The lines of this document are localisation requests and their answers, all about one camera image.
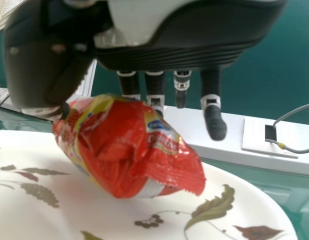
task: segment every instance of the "plate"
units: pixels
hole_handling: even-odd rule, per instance
[[[0,240],[297,240],[265,193],[203,163],[202,195],[116,199],[51,133],[0,130]]]

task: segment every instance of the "robotic hand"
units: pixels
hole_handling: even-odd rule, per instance
[[[8,89],[27,115],[56,120],[68,112],[92,60],[117,71],[122,94],[162,115],[164,72],[174,71],[176,105],[186,104],[192,70],[212,139],[223,140],[221,76],[269,32],[287,0],[27,0],[4,33]]]

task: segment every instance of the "red snack bag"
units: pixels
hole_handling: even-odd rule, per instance
[[[205,188],[201,160],[142,101],[113,95],[78,99],[54,123],[59,147],[95,183],[117,198],[150,198]]]

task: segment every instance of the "glass table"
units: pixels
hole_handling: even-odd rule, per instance
[[[0,130],[52,131],[51,123],[0,109]],[[309,176],[271,171],[215,160],[203,162],[230,172],[268,194],[290,218],[299,240],[309,240]]]

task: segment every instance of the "gray cable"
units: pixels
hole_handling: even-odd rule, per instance
[[[5,103],[5,101],[10,97],[10,94],[8,94],[1,102],[0,102],[0,107],[2,104]]]
[[[277,123],[279,123],[280,121],[282,121],[282,120],[284,120],[284,119],[290,117],[291,115],[296,114],[297,112],[300,112],[300,111],[305,110],[305,109],[308,109],[308,108],[309,108],[309,104],[304,105],[304,106],[301,106],[301,107],[298,107],[298,108],[296,108],[295,110],[292,110],[292,111],[286,113],[285,115],[279,117],[279,118],[273,123],[273,125],[272,125],[273,128],[275,129]]]
[[[296,113],[298,113],[298,112],[300,112],[300,111],[302,111],[302,110],[308,109],[308,108],[309,108],[309,104],[303,105],[303,106],[298,107],[298,108],[296,108],[295,110],[292,110],[292,111],[288,112],[287,114],[285,114],[285,115],[279,117],[276,121],[274,121],[274,123],[273,123],[273,125],[272,125],[273,128],[275,129],[277,123],[279,123],[280,121],[282,121],[282,120],[284,120],[284,119],[290,117],[291,115],[294,115],[294,114],[296,114]],[[268,143],[271,143],[271,144],[276,144],[276,145],[278,145],[278,146],[280,145],[280,142],[275,141],[275,140],[272,140],[272,139],[266,139],[265,141],[268,142]],[[289,152],[295,153],[295,154],[308,154],[308,153],[309,153],[309,148],[308,148],[308,149],[305,149],[305,150],[296,150],[296,149],[293,149],[293,148],[291,148],[291,147],[286,146],[286,145],[283,144],[283,143],[282,143],[282,148],[285,149],[285,150],[288,150]]]
[[[271,143],[271,144],[276,144],[278,146],[280,144],[278,141],[271,140],[271,139],[266,139],[265,141],[268,142],[268,143]],[[309,153],[309,148],[305,149],[305,150],[296,150],[296,149],[293,149],[293,148],[288,147],[286,145],[283,145],[283,149],[288,150],[289,152],[292,152],[292,153],[295,153],[295,154],[308,154]]]

